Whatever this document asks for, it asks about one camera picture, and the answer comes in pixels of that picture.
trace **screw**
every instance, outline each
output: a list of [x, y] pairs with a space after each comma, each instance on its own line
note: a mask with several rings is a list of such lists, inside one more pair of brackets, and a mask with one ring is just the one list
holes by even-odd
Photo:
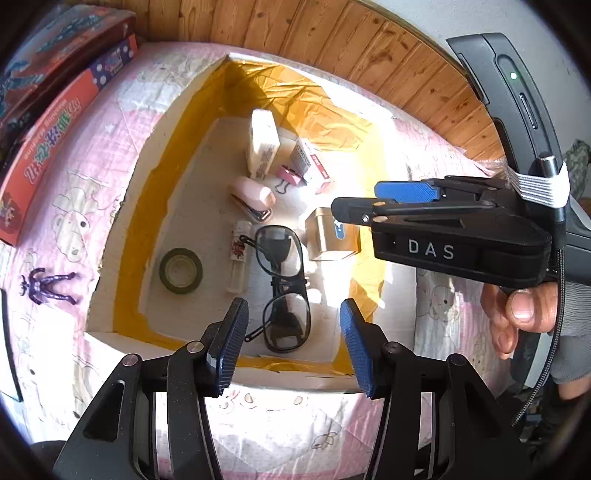
[[132, 367], [138, 362], [138, 356], [135, 353], [130, 353], [123, 357], [122, 362], [124, 367]]
[[386, 351], [388, 353], [400, 353], [400, 344], [398, 342], [388, 342], [386, 343]]
[[449, 359], [452, 361], [452, 363], [454, 365], [457, 365], [458, 367], [462, 367], [463, 365], [466, 365], [466, 357], [463, 355], [460, 355], [459, 353], [451, 354]]
[[195, 341], [187, 345], [187, 352], [189, 353], [199, 353], [201, 350], [203, 350], [203, 344], [201, 342]]

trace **white wall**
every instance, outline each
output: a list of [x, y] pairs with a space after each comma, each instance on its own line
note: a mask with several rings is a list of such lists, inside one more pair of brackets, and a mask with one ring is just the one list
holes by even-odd
[[591, 92], [553, 32], [521, 0], [374, 0], [453, 52], [445, 39], [504, 33], [519, 52], [552, 118], [562, 151], [591, 144]]

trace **purple action figure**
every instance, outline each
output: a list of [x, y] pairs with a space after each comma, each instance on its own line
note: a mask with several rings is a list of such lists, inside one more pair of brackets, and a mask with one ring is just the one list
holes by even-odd
[[29, 298], [32, 301], [34, 301], [37, 305], [41, 305], [41, 300], [35, 298], [35, 295], [47, 297], [48, 299], [65, 300], [69, 301], [72, 305], [76, 305], [76, 301], [71, 295], [61, 295], [60, 293], [55, 293], [49, 289], [49, 286], [52, 283], [61, 280], [71, 280], [76, 276], [76, 273], [71, 272], [67, 275], [51, 275], [49, 277], [35, 278], [35, 275], [37, 275], [39, 272], [44, 271], [45, 268], [36, 268], [34, 270], [31, 270], [31, 273], [29, 273], [29, 282], [27, 282], [27, 279], [24, 275], [21, 275], [21, 296], [24, 295], [28, 290]]

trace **blue gripper pad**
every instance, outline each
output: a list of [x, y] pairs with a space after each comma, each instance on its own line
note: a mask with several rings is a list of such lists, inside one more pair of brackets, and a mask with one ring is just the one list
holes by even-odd
[[381, 361], [386, 337], [379, 326], [364, 321], [353, 299], [340, 304], [339, 320], [359, 388], [374, 398], [378, 386], [375, 367]]
[[207, 351], [207, 361], [210, 365], [215, 364], [214, 387], [217, 386], [219, 395], [230, 385], [247, 327], [248, 302], [237, 297], [230, 305]]
[[379, 181], [374, 194], [379, 199], [393, 199], [398, 203], [425, 203], [439, 200], [441, 191], [426, 181]]

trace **wooden wall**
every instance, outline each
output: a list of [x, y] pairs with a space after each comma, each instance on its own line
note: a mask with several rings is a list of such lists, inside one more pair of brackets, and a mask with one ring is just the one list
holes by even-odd
[[402, 108], [470, 158], [503, 156], [492, 121], [457, 64], [361, 1], [82, 1], [134, 11], [137, 34], [151, 41], [222, 43], [318, 67]]

